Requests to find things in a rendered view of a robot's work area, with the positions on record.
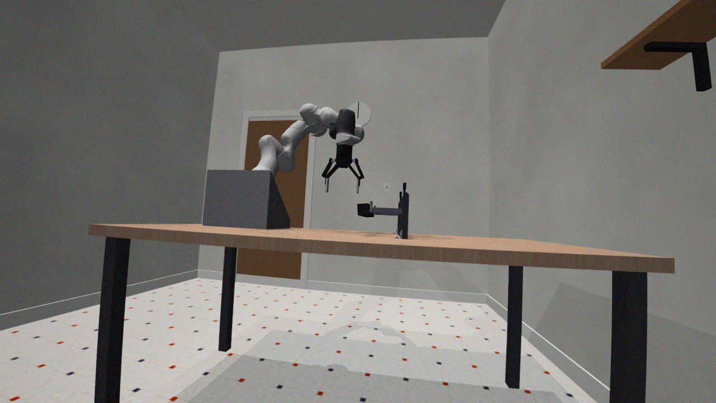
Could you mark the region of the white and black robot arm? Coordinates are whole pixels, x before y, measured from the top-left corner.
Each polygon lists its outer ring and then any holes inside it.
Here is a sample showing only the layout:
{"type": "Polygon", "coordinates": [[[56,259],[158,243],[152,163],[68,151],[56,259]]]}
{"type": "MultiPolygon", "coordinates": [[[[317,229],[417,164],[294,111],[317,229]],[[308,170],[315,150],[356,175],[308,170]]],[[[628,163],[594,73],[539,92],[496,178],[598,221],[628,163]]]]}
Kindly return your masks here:
{"type": "Polygon", "coordinates": [[[274,179],[279,169],[285,173],[292,171],[296,165],[296,147],[308,133],[311,136],[322,136],[329,128],[332,139],[337,138],[336,145],[348,144],[352,147],[365,137],[361,125],[355,124],[355,112],[350,109],[342,109],[337,113],[332,108],[319,109],[312,103],[306,103],[300,113],[304,121],[296,121],[283,133],[282,145],[271,135],[262,136],[258,143],[261,159],[253,170],[271,170],[274,179]]]}

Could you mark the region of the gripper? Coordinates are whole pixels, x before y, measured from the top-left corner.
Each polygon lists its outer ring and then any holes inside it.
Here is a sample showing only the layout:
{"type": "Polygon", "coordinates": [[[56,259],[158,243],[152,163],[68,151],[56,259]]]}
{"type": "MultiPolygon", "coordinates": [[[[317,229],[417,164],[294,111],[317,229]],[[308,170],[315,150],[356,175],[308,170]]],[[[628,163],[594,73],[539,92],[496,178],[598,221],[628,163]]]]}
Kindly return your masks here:
{"type": "Polygon", "coordinates": [[[363,176],[363,173],[361,172],[360,164],[358,159],[351,159],[351,152],[352,152],[352,146],[348,144],[339,144],[337,145],[337,158],[329,159],[329,163],[327,164],[324,172],[322,173],[322,176],[325,177],[325,186],[326,186],[326,193],[329,193],[329,177],[332,176],[333,172],[335,172],[339,167],[340,168],[350,168],[351,172],[353,172],[356,176],[356,193],[359,193],[359,187],[360,187],[360,180],[365,178],[363,176]],[[332,170],[329,169],[332,167],[332,164],[334,162],[337,162],[335,166],[332,168],[332,170]],[[355,170],[351,167],[351,163],[354,162],[356,164],[356,168],[360,172],[360,176],[358,176],[355,172],[355,170]],[[329,172],[329,173],[327,173],[329,172]]]}

